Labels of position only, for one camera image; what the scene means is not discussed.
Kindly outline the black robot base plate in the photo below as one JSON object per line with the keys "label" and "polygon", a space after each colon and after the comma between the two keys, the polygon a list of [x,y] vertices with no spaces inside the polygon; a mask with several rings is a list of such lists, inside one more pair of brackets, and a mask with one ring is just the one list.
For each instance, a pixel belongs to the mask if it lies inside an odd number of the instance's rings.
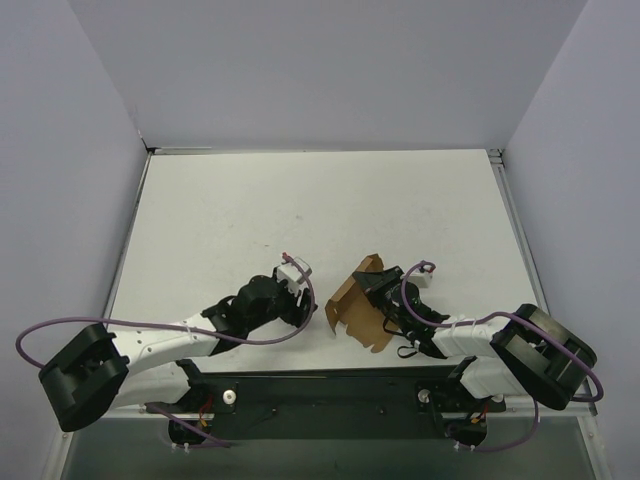
{"label": "black robot base plate", "polygon": [[504,402],[474,398],[457,366],[203,373],[180,362],[188,390],[168,403],[193,414],[206,432],[242,440],[427,440],[449,428],[487,432],[474,414],[502,413]]}

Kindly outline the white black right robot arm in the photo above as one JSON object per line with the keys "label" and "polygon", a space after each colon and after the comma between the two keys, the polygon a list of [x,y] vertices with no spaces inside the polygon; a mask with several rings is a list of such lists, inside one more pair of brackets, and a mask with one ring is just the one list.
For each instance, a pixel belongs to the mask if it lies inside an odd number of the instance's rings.
{"label": "white black right robot arm", "polygon": [[595,351],[547,312],[530,303],[481,318],[442,314],[426,305],[422,283],[436,266],[421,261],[403,271],[355,272],[353,278],[392,334],[435,359],[468,358],[460,384],[476,399],[528,395],[547,408],[595,403],[604,396],[593,369]]}

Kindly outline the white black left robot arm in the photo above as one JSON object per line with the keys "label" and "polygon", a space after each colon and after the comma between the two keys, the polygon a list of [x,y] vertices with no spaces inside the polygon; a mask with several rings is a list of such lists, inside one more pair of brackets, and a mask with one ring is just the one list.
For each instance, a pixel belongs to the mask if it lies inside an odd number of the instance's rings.
{"label": "white black left robot arm", "polygon": [[74,432],[114,407],[128,379],[250,345],[250,334],[276,319],[300,332],[315,309],[309,280],[257,275],[237,294],[179,322],[120,322],[113,330],[92,322],[41,368],[38,378],[59,426]]}

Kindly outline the brown paper box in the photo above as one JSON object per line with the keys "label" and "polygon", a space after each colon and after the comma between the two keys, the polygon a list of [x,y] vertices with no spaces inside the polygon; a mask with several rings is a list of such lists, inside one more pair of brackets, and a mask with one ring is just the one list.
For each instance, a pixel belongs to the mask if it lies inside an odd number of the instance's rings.
{"label": "brown paper box", "polygon": [[382,352],[392,335],[383,329],[385,316],[374,308],[350,274],[325,304],[325,314],[333,332],[339,324],[346,334],[371,353]]}

